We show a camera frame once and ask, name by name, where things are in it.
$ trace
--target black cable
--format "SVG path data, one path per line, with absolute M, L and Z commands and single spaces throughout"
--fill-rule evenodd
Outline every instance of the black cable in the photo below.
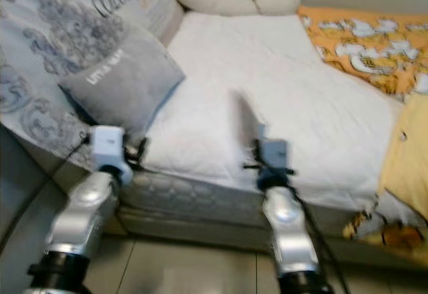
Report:
M 267 167 L 275 175 L 278 175 L 279 177 L 282 177 L 285 180 L 287 180 L 287 176 L 286 176 L 285 172 L 282 172 L 281 170 L 278 170 L 277 168 L 270 166 L 269 164 L 267 164 L 266 162 L 264 162 L 261 159 L 258 159 L 258 161 L 261 163 L 262 166 Z M 320 229 L 318 228 L 318 225 L 315 223 L 314 217 L 312 216 L 312 213 L 309 211 L 308 205 L 299 197 L 298 192 L 294 187 L 287 185 L 286 188 L 293 194 L 294 198 L 302 206 L 306 220 L 308 221 L 311 229 L 315 232 L 315 237 L 316 237 L 317 241 L 321 244 L 321 246 L 327 252 L 327 255 L 329 256 L 330 260 L 332 261 L 334 270 L 336 271 L 337 277 L 339 278 L 339 282 L 343 288 L 344 294 L 350 294 L 348 284 L 346 284 L 346 281 L 345 281 L 345 278 L 343 276 L 343 272 L 340 268 L 339 262 L 337 261 L 336 257 L 334 256 L 332 249 L 327 244 L 326 239 L 324 238 L 324 235 L 321 233 Z
M 23 201 L 21 206 L 18 208 L 18 211 L 16 212 L 15 216 L 12 218 L 12 221 L 9 223 L 9 226 L 7 226 L 5 234 L 3 235 L 1 242 L 0 242 L 0 256 L 3 254 L 3 251 L 5 250 L 5 247 L 7 243 L 9 242 L 9 239 L 11 238 L 13 232 L 15 231 L 19 221 L 21 220 L 22 216 L 24 215 L 25 211 L 29 206 L 31 206 L 32 202 L 39 196 L 40 192 L 43 190 L 44 186 L 52 180 L 56 172 L 61 169 L 61 167 L 70 159 L 70 157 L 79 149 L 81 148 L 86 142 L 88 141 L 88 136 L 82 138 L 80 143 L 72 149 L 71 152 L 67 154 L 66 157 L 62 158 L 57 165 L 53 168 L 53 170 L 46 174 L 43 177 L 42 182 L 40 185 L 33 190 L 33 192 Z M 67 196 L 67 193 L 64 192 L 61 188 L 58 188 L 64 195 Z

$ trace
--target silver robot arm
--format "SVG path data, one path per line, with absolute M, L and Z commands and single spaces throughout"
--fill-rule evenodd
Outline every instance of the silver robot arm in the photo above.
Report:
M 296 191 L 288 184 L 285 140 L 255 140 L 250 168 L 259 170 L 258 188 L 264 192 L 263 213 L 272 229 L 280 291 L 287 294 L 333 294 L 319 270 L 318 258 L 306 230 L 305 212 Z
M 25 294 L 89 293 L 83 287 L 86 269 L 105 222 L 114 214 L 120 187 L 132 180 L 123 136 L 122 128 L 92 128 L 95 171 L 71 191 L 65 209 L 54 219 L 44 255 L 29 269 L 33 281 Z

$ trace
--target white sheet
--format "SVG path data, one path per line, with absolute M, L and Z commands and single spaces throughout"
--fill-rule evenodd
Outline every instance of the white sheet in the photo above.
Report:
M 188 13 L 169 45 L 187 79 L 159 111 L 146 167 L 255 188 L 235 137 L 231 90 L 243 90 L 290 143 L 292 179 L 309 202 L 361 209 L 377 189 L 401 104 L 324 65 L 297 16 Z

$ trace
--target floor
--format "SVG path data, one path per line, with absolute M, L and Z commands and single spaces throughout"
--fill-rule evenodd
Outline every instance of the floor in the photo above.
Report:
M 342 267 L 352 294 L 426 294 L 424 274 Z M 327 267 L 335 294 L 338 281 Z M 93 294 L 275 294 L 268 256 L 153 240 L 104 237 L 90 265 L 86 286 Z

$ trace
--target gray pillow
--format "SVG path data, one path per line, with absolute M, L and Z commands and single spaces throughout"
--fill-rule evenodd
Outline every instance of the gray pillow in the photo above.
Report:
M 122 126 L 128 142 L 138 144 L 157 109 L 184 78 L 157 39 L 132 29 L 106 59 L 62 78 L 60 86 L 97 123 Z

